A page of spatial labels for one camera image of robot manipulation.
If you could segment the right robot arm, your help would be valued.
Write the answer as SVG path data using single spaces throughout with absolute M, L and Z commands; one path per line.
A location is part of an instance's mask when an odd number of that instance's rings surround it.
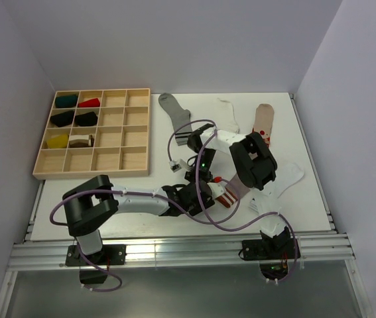
M 198 155 L 194 168 L 195 181 L 200 177 L 204 152 L 216 151 L 231 156 L 239 181 L 249 189 L 263 191 L 267 184 L 276 180 L 277 162 L 257 132 L 243 135 L 204 125 L 191 133 L 187 145 Z M 260 234 L 266 256 L 277 258 L 284 252 L 287 244 L 296 246 L 293 229 L 278 209 L 265 211 L 265 208 L 262 208 L 256 219 L 238 229 L 244 229 L 260 220 L 263 222 Z

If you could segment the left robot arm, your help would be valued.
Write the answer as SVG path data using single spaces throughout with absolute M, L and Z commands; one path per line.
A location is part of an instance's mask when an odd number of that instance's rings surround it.
M 99 228 L 116 213 L 147 213 L 178 217 L 186 211 L 195 216 L 215 204 L 211 184 L 201 181 L 165 185 L 154 190 L 114 186 L 107 175 L 96 176 L 62 197 L 70 236 L 81 248 L 88 264 L 98 264 L 105 256 Z

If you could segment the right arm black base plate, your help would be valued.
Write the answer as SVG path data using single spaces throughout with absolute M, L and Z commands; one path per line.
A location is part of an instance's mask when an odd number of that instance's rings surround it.
M 269 239 L 249 239 L 241 241 L 241 254 L 246 261 L 294 260 L 295 256 L 300 256 L 300 251 L 297 242 L 292 238 L 280 247 Z

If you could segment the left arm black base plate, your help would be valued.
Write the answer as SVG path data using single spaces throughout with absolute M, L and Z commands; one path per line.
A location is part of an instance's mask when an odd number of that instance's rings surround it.
M 124 265 L 126 257 L 125 244 L 106 244 L 103 245 L 99 252 L 91 255 L 86 255 L 86 258 L 100 266 L 111 265 L 120 266 Z M 65 265 L 68 267 L 87 266 L 88 263 L 80 256 L 78 247 L 73 244 L 68 247 Z

